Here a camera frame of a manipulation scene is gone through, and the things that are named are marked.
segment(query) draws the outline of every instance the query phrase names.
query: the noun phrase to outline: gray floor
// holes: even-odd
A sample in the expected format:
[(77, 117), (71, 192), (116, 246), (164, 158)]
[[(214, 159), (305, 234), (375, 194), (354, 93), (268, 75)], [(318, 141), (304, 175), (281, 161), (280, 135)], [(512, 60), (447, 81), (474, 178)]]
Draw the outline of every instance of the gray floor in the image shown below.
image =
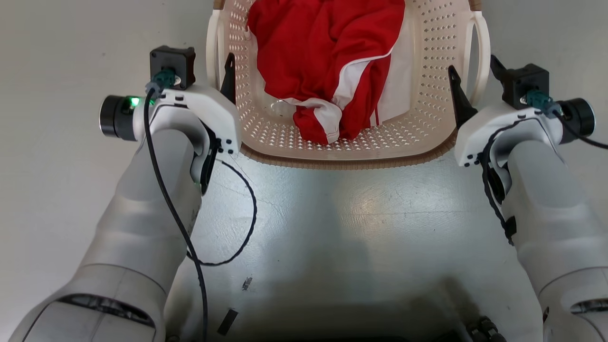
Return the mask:
[[(492, 50), (537, 63), (557, 99), (585, 97), (608, 141), (608, 2), (485, 1)], [(8, 0), (0, 12), (0, 340), (73, 274), (136, 146), (104, 138), (107, 94), (140, 94), (150, 49), (195, 46), (204, 80), (210, 1)], [(484, 103), (500, 100), (492, 81)], [(608, 154), (561, 147), (608, 222)], [(205, 269), (210, 328), (240, 314), (227, 338), (403, 335), (424, 340), (488, 315), (508, 341), (540, 341), (541, 309), (485, 199), (479, 169), (453, 154), (390, 170), (321, 172), (228, 159), (254, 187), (257, 230), (234, 263)], [(193, 235), (199, 254), (232, 254), (252, 205), (218, 166)], [(172, 293), (196, 310), (193, 266)], [(243, 283), (252, 278), (246, 291)], [(192, 326), (195, 319), (186, 321)]]

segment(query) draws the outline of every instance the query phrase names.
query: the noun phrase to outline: laundry basket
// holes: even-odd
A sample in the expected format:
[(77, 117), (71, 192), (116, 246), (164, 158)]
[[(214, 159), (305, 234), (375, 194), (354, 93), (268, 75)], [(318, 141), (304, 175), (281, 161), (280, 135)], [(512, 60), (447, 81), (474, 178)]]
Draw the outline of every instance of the laundry basket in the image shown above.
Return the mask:
[(475, 105), (486, 87), (490, 65), (488, 27), (480, 0), (407, 0), (413, 40), (411, 107), (383, 125), (365, 129), (352, 141), (322, 146), (303, 140), (285, 103), (264, 92), (257, 71), (257, 47), (247, 31), (255, 0), (215, 0), (207, 36), (207, 75), (220, 87), (224, 63), (236, 56), (237, 108), (241, 152), (272, 165), (304, 169), (380, 169), (433, 160), (455, 144), (456, 123), (447, 68), (454, 65), (467, 89), (473, 28), (479, 66), (471, 96)]

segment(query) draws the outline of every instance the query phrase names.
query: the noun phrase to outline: basket handle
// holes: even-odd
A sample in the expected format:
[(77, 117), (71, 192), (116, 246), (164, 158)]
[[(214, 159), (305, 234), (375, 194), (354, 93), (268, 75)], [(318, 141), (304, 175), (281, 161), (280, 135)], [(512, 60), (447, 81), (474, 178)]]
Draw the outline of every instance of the basket handle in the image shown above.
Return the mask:
[(466, 91), (469, 75), (469, 60), (471, 57), (471, 41), (473, 38), (473, 28), (477, 29), (477, 41), (479, 45), (479, 65), (477, 66), (477, 78), (475, 80), (475, 88), (469, 99), (473, 106), (479, 104), (488, 84), (490, 73), (490, 34), (488, 32), (488, 24), (483, 17), (481, 11), (468, 12), (466, 15), (466, 32), (467, 38), (465, 42), (465, 57), (463, 59), (463, 83), (462, 88)]
[(218, 60), (226, 60), (224, 56), (224, 25), (221, 19), (221, 10), (213, 10), (207, 29), (207, 80), (209, 86), (219, 90), (220, 80), (224, 79), (225, 71), (219, 67)]

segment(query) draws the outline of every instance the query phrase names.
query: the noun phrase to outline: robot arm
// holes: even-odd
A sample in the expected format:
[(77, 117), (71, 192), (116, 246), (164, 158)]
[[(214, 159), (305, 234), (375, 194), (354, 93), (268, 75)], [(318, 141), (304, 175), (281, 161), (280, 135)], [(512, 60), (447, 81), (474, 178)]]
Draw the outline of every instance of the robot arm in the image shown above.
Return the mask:
[(576, 137), (570, 130), (591, 135), (593, 110), (581, 99), (558, 102), (561, 121), (528, 106), (538, 91), (548, 94), (548, 72), (535, 65), (506, 70), (492, 59), (504, 102), (479, 112), (450, 70), (460, 125), (456, 159), (484, 168), (491, 205), (544, 311), (545, 341), (605, 341), (608, 234), (555, 148)]
[[(193, 51), (163, 47), (154, 53), (160, 58)], [(173, 59), (164, 60), (168, 65), (159, 67), (180, 70)], [(183, 70), (177, 76), (191, 82), (188, 66)], [(239, 152), (240, 123), (235, 105), (219, 91), (190, 84), (175, 88), (150, 106), (150, 131), (165, 187), (190, 235), (216, 153)], [(102, 131), (142, 145), (74, 277), (32, 309), (10, 341), (165, 341), (163, 309), (186, 243), (153, 171), (143, 108), (138, 97), (104, 101)]]

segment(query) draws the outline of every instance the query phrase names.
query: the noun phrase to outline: red cloth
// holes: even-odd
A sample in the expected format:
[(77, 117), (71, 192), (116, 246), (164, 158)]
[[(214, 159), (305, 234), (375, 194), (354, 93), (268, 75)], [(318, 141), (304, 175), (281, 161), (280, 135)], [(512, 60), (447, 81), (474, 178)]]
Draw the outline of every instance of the red cloth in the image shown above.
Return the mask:
[(252, 5), (248, 26), (257, 37), (265, 90), (299, 105), (294, 122), (302, 138), (330, 144), (338, 136), (354, 139), (370, 127), (404, 13), (404, 0), (257, 0)]

